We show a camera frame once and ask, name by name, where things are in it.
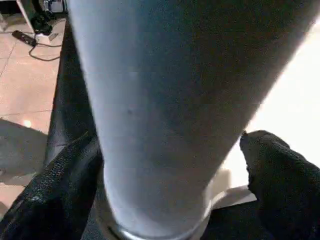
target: metal pole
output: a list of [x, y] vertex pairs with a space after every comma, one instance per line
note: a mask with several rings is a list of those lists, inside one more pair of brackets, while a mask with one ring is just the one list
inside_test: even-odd
[[129, 239], [189, 238], [210, 212], [209, 181], [318, 1], [69, 6], [118, 229]]

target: white wall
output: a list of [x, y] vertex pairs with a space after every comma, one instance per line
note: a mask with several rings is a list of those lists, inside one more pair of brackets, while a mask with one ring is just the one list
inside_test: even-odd
[[[272, 132], [320, 167], [320, 18], [246, 130]], [[239, 141], [231, 149], [221, 169], [230, 171], [229, 187], [248, 184]]]

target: power strip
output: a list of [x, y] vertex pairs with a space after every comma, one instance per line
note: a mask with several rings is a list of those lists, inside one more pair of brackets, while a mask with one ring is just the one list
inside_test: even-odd
[[35, 47], [37, 45], [37, 41], [34, 38], [28, 36], [27, 34], [21, 32], [21, 31], [18, 31], [18, 30], [14, 31], [12, 33], [12, 36], [15, 37], [16, 39], [20, 40], [21, 42], [23, 42], [27, 45], [30, 45], [32, 47]]

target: black object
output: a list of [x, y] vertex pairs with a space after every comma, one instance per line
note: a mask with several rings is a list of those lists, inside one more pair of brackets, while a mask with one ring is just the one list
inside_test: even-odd
[[240, 148], [265, 228], [277, 240], [319, 239], [320, 169], [264, 130], [244, 132]]
[[53, 27], [48, 24], [50, 20], [55, 19], [54, 15], [50, 12], [36, 12], [31, 18], [31, 24], [36, 34], [50, 35]]
[[12, 33], [12, 36], [15, 37], [16, 39], [20, 40], [21, 42], [28, 44], [32, 47], [35, 47], [37, 45], [36, 39], [28, 36], [27, 34], [21, 32], [21, 31], [18, 31], [18, 30], [14, 31]]
[[[43, 44], [43, 43], [37, 43], [37, 45], [41, 45], [41, 46], [45, 46], [45, 47], [48, 47], [48, 48], [59, 48], [61, 47], [61, 45], [47, 45], [47, 44]], [[37, 59], [37, 60], [40, 60], [40, 61], [43, 61], [43, 62], [51, 62], [51, 61], [54, 61], [54, 60], [57, 60], [60, 58], [60, 56], [56, 56], [54, 58], [50, 58], [50, 59], [45, 59], [45, 58], [41, 58], [41, 57], [38, 57], [38, 56], [35, 56], [35, 55], [32, 55], [32, 52], [33, 50], [36, 48], [36, 46], [32, 47], [30, 50], [29, 50], [29, 56], [34, 58], [34, 59]]]
[[258, 218], [258, 202], [212, 211], [200, 240], [275, 240]]
[[33, 4], [33, 7], [34, 7], [34, 10], [37, 12], [37, 13], [40, 13], [43, 11], [39, 1], [41, 0], [32, 0], [32, 4]]
[[65, 23], [44, 165], [87, 131], [95, 131], [69, 20]]
[[0, 222], [0, 239], [80, 239], [101, 163], [98, 139], [89, 132], [66, 146], [13, 202]]
[[16, 1], [0, 1], [1, 14], [18, 14], [21, 10]]

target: tile grout line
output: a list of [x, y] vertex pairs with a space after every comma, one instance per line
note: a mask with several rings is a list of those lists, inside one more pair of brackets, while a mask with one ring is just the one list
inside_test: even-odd
[[[40, 54], [40, 55], [35, 55], [36, 57], [53, 57], [53, 56], [60, 56], [59, 53], [57, 54]], [[31, 56], [13, 56], [10, 59], [22, 59], [22, 58], [31, 58]]]
[[16, 44], [17, 44], [17, 40], [15, 40], [14, 45], [13, 45], [13, 47], [12, 47], [12, 49], [11, 49], [11, 52], [10, 52], [9, 56], [7, 57], [7, 59], [6, 59], [6, 61], [5, 61], [5, 64], [4, 64], [4, 66], [3, 66], [3, 69], [2, 69], [2, 71], [1, 71], [1, 73], [0, 73], [0, 78], [1, 78], [2, 74], [4, 73], [4, 71], [5, 71], [5, 69], [6, 69], [7, 65], [8, 65], [10, 56], [11, 56], [12, 52], [14, 51]]
[[0, 114], [0, 119], [8, 116], [16, 116], [16, 115], [22, 115], [22, 114], [38, 114], [38, 113], [45, 113], [45, 112], [52, 112], [52, 109], [47, 110], [39, 110], [39, 111], [25, 111], [20, 113], [9, 113], [9, 114]]

